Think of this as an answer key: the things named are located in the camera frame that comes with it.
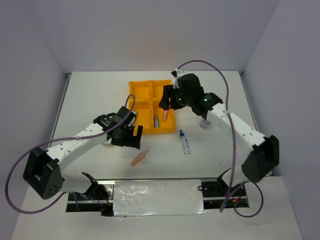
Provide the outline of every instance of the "gray wall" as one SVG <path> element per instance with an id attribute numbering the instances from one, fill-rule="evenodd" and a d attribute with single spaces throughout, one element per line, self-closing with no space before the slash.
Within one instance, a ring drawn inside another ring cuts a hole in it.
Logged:
<path id="1" fill-rule="evenodd" d="M 11 239 L 18 213 L 5 200 L 9 169 L 27 149 L 47 140 L 58 109 L 65 75 L 19 0 L 0 3 L 0 213 L 1 239 Z M 25 162 L 9 185 L 17 206 L 25 198 Z"/>
<path id="2" fill-rule="evenodd" d="M 306 240 L 320 236 L 319 11 L 319 0 L 281 0 L 244 71 L 259 129 L 280 140 L 277 173 Z"/>
<path id="3" fill-rule="evenodd" d="M 69 73 L 243 70 L 280 0 L 23 1 Z"/>

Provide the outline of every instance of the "yellow plastic bin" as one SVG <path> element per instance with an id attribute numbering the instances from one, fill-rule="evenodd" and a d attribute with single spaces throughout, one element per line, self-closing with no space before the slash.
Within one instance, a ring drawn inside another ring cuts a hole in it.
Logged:
<path id="1" fill-rule="evenodd" d="M 171 80 L 130 81 L 129 93 L 135 95 L 133 111 L 138 112 L 134 134 L 137 134 L 138 125 L 143 126 L 142 134 L 165 134 L 176 131 L 175 111 L 170 109 L 166 120 L 163 121 L 164 110 L 158 106 L 165 85 L 171 85 Z M 159 127 L 155 127 L 155 115 L 158 116 Z"/>

